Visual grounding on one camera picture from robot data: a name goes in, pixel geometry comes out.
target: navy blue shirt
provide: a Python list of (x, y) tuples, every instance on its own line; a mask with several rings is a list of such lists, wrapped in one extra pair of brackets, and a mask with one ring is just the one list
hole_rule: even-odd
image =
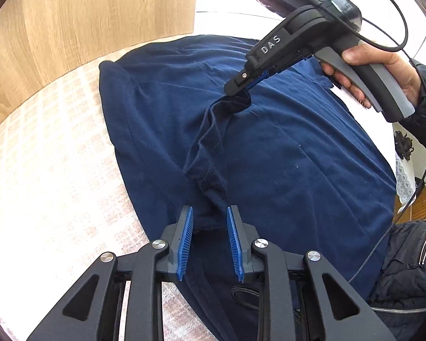
[[(118, 166), (150, 240), (192, 205), (189, 304), (219, 340), (257, 337), (257, 312), (234, 302), (225, 230), (245, 223), (285, 251), (320, 251), (348, 280), (391, 223), (395, 178), (331, 91), (316, 59), (224, 96), (257, 41), (195, 36), (100, 65), (103, 112)], [(352, 285), (367, 297), (384, 240)]]

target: triangular cutout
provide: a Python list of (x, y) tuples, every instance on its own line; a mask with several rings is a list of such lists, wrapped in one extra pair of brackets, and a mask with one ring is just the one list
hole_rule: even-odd
[(86, 321), (89, 317), (98, 281), (99, 275), (92, 275), (64, 307), (62, 314), (70, 318), (78, 319), (79, 321)]
[(357, 315), (360, 310), (341, 286), (329, 274), (322, 274), (322, 280), (330, 300), (333, 317), (337, 321)]

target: small screw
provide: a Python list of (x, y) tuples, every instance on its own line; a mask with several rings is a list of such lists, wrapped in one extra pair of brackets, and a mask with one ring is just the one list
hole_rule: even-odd
[(264, 238), (258, 238), (257, 240), (254, 241), (254, 244), (260, 248), (260, 249), (264, 249), (268, 246), (268, 241)]
[(104, 254), (101, 255), (101, 261), (103, 263), (109, 263), (113, 258), (114, 258), (114, 254), (112, 254), (111, 252), (105, 252)]
[(308, 252), (308, 259), (310, 261), (319, 261), (321, 258), (320, 253), (318, 251), (309, 251)]
[(163, 247), (166, 246), (166, 241), (164, 241), (164, 240), (155, 240), (155, 241), (152, 242), (152, 246), (155, 249), (162, 249)]

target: human hand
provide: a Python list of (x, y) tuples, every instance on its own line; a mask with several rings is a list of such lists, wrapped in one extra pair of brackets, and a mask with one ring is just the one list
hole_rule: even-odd
[[(347, 64), (364, 65), (383, 63), (402, 88), (409, 101), (416, 107), (420, 97), (421, 79), (409, 62), (403, 60), (397, 53), (379, 50), (367, 43), (360, 42), (358, 46), (351, 47), (343, 52), (342, 57)], [(321, 63), (323, 71), (333, 75), (347, 90), (365, 107), (370, 108), (371, 103), (364, 97), (364, 93), (346, 76), (335, 71), (326, 63)]]

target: person's arm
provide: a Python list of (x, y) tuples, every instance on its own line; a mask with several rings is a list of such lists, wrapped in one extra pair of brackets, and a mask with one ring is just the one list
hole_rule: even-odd
[[(421, 86), (421, 79), (415, 68), (397, 53), (382, 51), (366, 43), (344, 51), (343, 59), (350, 65), (383, 63), (387, 67), (415, 107), (415, 113), (400, 123), (426, 147), (426, 91)], [(363, 92), (351, 84), (347, 77), (335, 72), (334, 68), (328, 64), (322, 63), (321, 65), (326, 74), (333, 75), (365, 108), (371, 107)], [(426, 66), (418, 62), (416, 62), (416, 66), (426, 83)]]

